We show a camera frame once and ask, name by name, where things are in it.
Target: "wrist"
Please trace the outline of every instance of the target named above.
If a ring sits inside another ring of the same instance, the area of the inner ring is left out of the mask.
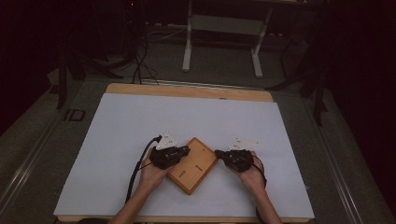
[[[148,197],[154,190],[155,190],[155,188],[153,188],[153,187],[139,185],[134,194],[139,194],[144,197]]]
[[[250,193],[254,196],[260,196],[260,195],[264,195],[267,193],[267,191],[265,190],[265,186],[264,185],[255,185],[255,186],[251,186],[248,188],[248,190],[250,191]]]

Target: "gray floor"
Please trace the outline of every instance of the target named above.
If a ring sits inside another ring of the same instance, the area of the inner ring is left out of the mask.
[[[150,39],[158,39],[158,36],[150,36]],[[279,61],[284,44],[285,40],[279,37],[265,38],[260,53],[264,72],[264,78],[261,79],[254,77],[249,49],[244,45],[229,45],[224,42],[194,42],[189,73],[181,71],[184,41],[179,37],[150,42],[145,63],[158,72],[158,80],[262,90],[263,87],[284,80]],[[134,68],[135,65],[131,65],[117,73],[126,76],[123,81],[128,82],[131,81]],[[147,70],[142,71],[144,77],[149,76]],[[56,79],[56,71],[49,76]],[[114,81],[119,80],[100,77],[95,73],[91,73],[83,82],[70,81],[69,100],[63,111],[55,109],[57,95],[45,93],[1,136],[0,192],[3,192],[29,151],[35,148],[35,143],[46,126],[56,121],[42,146],[35,169],[0,223],[54,221],[52,213],[63,184],[78,155],[101,96],[106,86]],[[320,128],[312,119],[312,99],[301,98],[298,87],[299,84],[296,84],[273,92],[273,96],[279,104],[316,216],[309,223],[396,223],[332,94],[325,92],[324,103],[328,112],[322,113],[323,127]],[[62,121],[67,108],[85,110],[86,118],[82,122]],[[357,208],[357,213],[351,212],[354,211],[353,207]]]

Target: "person's right hand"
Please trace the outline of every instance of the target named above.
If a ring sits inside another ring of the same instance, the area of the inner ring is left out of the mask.
[[[251,151],[251,155],[253,156],[254,164],[264,171],[264,167],[262,167],[262,163],[257,159],[256,152]],[[234,174],[236,174],[240,179],[242,184],[252,193],[257,190],[265,189],[264,180],[262,179],[262,174],[255,167],[251,166],[250,169],[245,172],[238,173],[235,170],[229,168]]]

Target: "white paper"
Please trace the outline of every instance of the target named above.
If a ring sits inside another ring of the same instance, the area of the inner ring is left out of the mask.
[[[180,147],[193,137],[213,150],[228,150],[235,137],[260,141],[253,150],[265,166],[276,211],[314,217],[276,103],[110,93],[99,104],[54,214],[116,215],[146,144],[166,132]],[[219,161],[192,195],[166,178],[140,216],[255,217],[255,204]]]

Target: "small wooden box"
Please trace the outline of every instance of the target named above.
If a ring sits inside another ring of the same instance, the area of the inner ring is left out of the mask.
[[[218,161],[215,152],[198,138],[187,144],[190,153],[181,159],[168,176],[187,194],[191,195]]]

